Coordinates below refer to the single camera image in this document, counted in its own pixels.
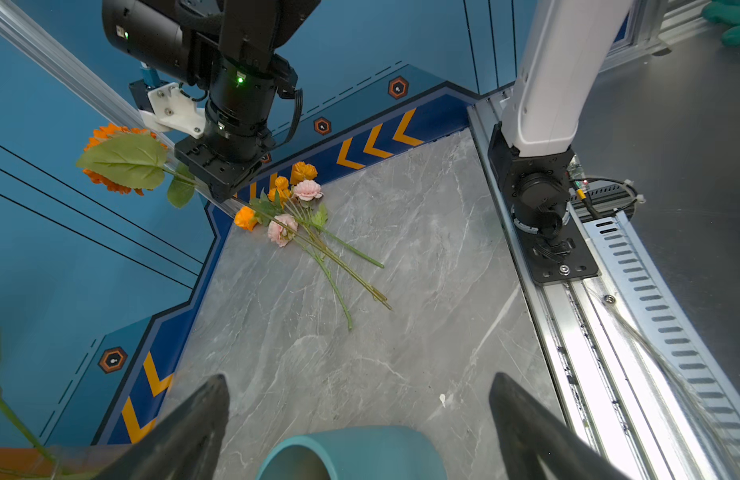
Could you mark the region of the orange gerbera with leaf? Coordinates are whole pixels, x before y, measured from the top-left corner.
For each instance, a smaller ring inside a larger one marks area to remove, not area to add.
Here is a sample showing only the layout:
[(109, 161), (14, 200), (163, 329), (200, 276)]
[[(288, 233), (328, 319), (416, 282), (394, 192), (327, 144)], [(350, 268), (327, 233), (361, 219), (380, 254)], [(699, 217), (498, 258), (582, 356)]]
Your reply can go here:
[(143, 196), (168, 182), (167, 200), (175, 208), (189, 204), (197, 181), (185, 166), (168, 165), (168, 147), (148, 129), (114, 124), (93, 131), (76, 167), (110, 192)]

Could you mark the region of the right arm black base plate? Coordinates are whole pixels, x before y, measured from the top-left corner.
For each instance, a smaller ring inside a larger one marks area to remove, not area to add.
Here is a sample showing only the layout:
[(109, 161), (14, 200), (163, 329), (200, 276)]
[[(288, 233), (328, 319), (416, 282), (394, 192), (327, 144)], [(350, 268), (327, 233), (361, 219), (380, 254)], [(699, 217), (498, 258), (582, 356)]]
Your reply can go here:
[(526, 233), (512, 221), (504, 230), (514, 235), (510, 240), (515, 260), (535, 284), (592, 278), (600, 273), (581, 227), (574, 220), (564, 225), (561, 233), (551, 240)]

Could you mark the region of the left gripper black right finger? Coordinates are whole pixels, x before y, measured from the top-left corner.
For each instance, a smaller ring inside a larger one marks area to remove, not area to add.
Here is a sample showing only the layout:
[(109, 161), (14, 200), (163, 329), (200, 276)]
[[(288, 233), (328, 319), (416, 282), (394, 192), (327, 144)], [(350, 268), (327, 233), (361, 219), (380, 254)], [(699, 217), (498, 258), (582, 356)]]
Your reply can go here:
[(489, 404), (510, 480), (626, 477), (508, 374), (495, 375)]

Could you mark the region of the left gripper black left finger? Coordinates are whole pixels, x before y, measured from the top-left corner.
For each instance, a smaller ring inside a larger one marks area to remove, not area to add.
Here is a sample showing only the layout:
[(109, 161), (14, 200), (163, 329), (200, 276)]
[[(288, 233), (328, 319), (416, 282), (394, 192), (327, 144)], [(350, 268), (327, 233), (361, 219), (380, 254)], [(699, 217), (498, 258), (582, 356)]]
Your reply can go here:
[(103, 469), (99, 479), (211, 479), (216, 471), (230, 394), (211, 376), (144, 440)]

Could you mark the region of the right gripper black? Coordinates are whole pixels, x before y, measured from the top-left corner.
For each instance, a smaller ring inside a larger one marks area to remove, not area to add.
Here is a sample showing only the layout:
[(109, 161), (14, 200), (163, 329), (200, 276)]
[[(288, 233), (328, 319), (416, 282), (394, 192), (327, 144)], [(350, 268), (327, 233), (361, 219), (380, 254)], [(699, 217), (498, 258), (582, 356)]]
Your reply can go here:
[(206, 139), (187, 137), (175, 145), (175, 158), (203, 182), (214, 200), (224, 202), (249, 185), (276, 141), (268, 136), (221, 140), (214, 149)]

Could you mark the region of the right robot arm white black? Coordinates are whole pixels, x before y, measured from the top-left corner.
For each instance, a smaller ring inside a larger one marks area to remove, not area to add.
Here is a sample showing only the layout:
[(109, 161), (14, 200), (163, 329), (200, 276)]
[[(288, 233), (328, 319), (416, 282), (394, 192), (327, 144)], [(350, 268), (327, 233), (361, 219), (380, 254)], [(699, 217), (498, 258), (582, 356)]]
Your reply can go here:
[[(87, 175), (111, 190), (144, 192), (170, 174), (176, 207), (205, 184), (217, 201), (253, 181), (278, 141), (267, 120), (275, 98), (303, 106), (295, 69), (278, 54), (316, 10), (314, 1), (107, 1), (102, 20), (117, 49), (173, 82), (144, 114), (145, 128), (101, 129), (100, 163)], [(543, 1), (536, 9), (503, 135), (522, 157), (566, 152), (605, 43), (626, 14), (622, 1)], [(178, 166), (169, 172), (169, 154)]]

